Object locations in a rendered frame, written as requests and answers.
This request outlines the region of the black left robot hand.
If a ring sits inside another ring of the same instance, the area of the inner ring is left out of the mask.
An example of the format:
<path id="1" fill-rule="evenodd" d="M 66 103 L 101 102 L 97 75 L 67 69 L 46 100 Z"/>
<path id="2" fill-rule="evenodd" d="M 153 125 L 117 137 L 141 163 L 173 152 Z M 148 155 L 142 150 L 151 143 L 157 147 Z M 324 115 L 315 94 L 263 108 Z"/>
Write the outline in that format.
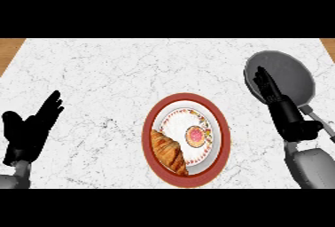
<path id="1" fill-rule="evenodd" d="M 30 163 L 36 160 L 46 140 L 46 136 L 63 110 L 60 91 L 46 97 L 39 110 L 26 120 L 13 111 L 1 115 L 4 137 L 8 142 L 2 163 L 13 166 L 20 160 Z"/>

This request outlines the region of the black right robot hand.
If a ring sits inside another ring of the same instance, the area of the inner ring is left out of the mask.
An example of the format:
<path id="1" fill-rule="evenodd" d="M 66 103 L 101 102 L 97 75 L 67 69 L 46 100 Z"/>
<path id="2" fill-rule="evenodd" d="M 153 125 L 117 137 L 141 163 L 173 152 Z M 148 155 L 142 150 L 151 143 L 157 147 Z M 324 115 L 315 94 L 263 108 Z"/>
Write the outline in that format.
<path id="1" fill-rule="evenodd" d="M 320 121 L 305 121 L 297 111 L 291 99 L 281 94 L 274 80 L 265 69 L 258 67 L 253 83 L 258 86 L 259 94 L 271 114 L 271 121 L 287 142 L 299 142 L 317 138 L 317 133 L 322 129 Z"/>

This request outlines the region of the grey frying pan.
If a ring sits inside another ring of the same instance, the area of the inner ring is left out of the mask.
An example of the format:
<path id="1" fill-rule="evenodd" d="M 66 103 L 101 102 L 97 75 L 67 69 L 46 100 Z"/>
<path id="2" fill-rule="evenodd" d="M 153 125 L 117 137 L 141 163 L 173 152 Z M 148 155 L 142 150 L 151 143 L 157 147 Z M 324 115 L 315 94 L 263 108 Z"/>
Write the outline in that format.
<path id="1" fill-rule="evenodd" d="M 335 130 L 325 122 L 317 117 L 308 102 L 315 94 L 315 84 L 309 71 L 302 62 L 290 55 L 278 51 L 256 52 L 249 58 L 243 69 L 244 84 L 253 97 L 260 103 L 265 100 L 259 93 L 255 78 L 256 67 L 263 67 L 271 75 L 280 92 L 291 99 L 296 108 L 303 115 L 308 115 L 312 120 L 320 121 L 322 129 L 328 133 L 330 139 L 335 141 Z"/>

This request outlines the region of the red rimmed plate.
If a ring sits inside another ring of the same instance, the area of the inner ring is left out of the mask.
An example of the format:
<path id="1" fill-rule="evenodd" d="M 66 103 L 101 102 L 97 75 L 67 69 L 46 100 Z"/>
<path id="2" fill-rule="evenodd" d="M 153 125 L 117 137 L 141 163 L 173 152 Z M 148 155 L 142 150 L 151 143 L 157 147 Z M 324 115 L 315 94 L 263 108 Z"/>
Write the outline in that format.
<path id="1" fill-rule="evenodd" d="M 154 120 L 162 111 L 179 101 L 190 101 L 200 105 L 213 117 L 213 123 L 216 124 L 218 145 L 213 147 L 213 154 L 210 155 L 209 166 L 203 171 L 191 176 L 176 176 L 168 171 L 168 169 L 157 163 L 157 159 L 153 155 L 151 143 L 148 141 L 148 129 L 154 125 Z M 229 154 L 229 131 L 224 115 L 213 105 L 213 103 L 201 96 L 193 93 L 176 93 L 162 98 L 151 107 L 147 113 L 141 131 L 141 147 L 144 152 L 144 159 L 147 165 L 154 172 L 156 176 L 170 185 L 182 188 L 198 187 L 207 184 L 219 175 Z"/>

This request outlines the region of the white floral plate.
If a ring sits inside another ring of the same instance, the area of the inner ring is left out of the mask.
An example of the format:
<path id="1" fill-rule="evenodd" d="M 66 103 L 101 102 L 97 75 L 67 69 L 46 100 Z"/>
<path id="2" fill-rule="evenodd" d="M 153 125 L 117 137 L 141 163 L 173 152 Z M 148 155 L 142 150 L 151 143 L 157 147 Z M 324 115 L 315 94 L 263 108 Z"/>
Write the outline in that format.
<path id="1" fill-rule="evenodd" d="M 185 130 L 190 126 L 198 126 L 203 130 L 204 140 L 198 148 L 188 146 L 185 142 Z M 200 164 L 213 149 L 213 129 L 207 118 L 196 109 L 176 108 L 163 117 L 157 131 L 178 142 L 185 166 Z"/>

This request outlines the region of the brown croissant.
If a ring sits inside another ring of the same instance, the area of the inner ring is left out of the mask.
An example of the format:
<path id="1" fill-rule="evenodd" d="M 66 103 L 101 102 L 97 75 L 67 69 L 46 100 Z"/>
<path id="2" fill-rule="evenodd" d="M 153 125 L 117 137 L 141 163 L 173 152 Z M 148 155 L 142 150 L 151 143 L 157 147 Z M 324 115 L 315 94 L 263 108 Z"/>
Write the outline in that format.
<path id="1" fill-rule="evenodd" d="M 150 131 L 150 141 L 154 156 L 162 165 L 179 176 L 187 176 L 185 161 L 178 142 L 156 130 Z"/>

